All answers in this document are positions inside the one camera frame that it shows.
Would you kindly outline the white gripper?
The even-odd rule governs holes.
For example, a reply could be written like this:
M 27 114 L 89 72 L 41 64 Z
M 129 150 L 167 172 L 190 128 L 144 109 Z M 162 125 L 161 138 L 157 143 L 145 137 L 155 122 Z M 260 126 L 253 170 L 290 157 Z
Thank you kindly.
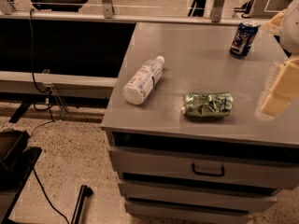
M 299 0 L 292 0 L 287 10 L 281 10 L 261 26 L 271 35 L 279 35 L 281 47 L 291 54 L 299 53 Z M 284 63 L 274 62 L 266 77 L 255 117 L 270 121 L 281 115 L 299 97 L 299 57 Z

